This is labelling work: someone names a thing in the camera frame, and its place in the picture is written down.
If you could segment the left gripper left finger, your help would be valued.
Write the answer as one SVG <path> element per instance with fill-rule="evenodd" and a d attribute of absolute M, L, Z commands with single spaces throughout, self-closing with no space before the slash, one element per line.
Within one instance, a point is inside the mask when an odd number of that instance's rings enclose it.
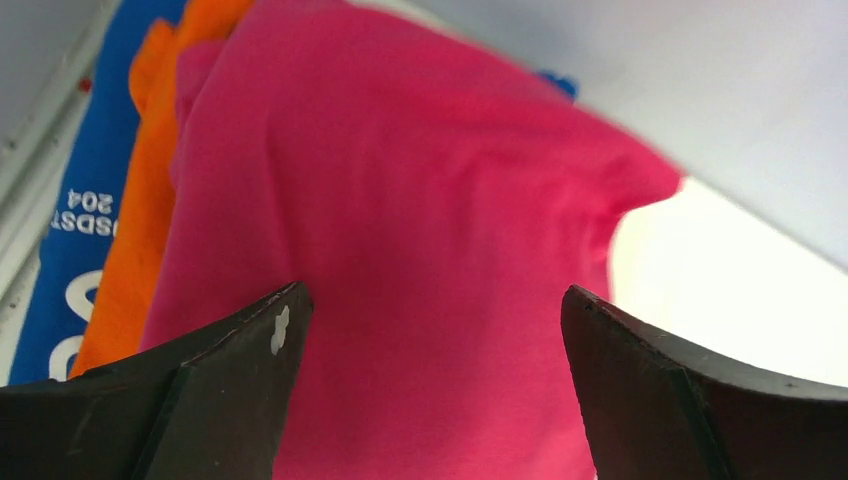
<path fill-rule="evenodd" d="M 74 379 L 1 391 L 5 479 L 269 479 L 313 313 L 302 283 Z"/>

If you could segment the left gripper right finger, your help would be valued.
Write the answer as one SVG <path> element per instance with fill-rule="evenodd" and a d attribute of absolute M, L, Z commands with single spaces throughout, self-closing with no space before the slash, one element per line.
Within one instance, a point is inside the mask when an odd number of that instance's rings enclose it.
<path fill-rule="evenodd" d="M 579 286 L 561 328 L 599 478 L 846 478 L 844 387 L 711 351 Z"/>

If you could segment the pink t-shirt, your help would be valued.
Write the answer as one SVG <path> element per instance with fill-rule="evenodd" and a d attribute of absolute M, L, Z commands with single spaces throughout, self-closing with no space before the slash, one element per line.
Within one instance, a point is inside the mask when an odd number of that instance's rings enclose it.
<path fill-rule="evenodd" d="M 344 1 L 259 1 L 178 57 L 142 344 L 315 303 L 278 479 L 590 479 L 560 330 L 679 173 L 549 81 Z"/>

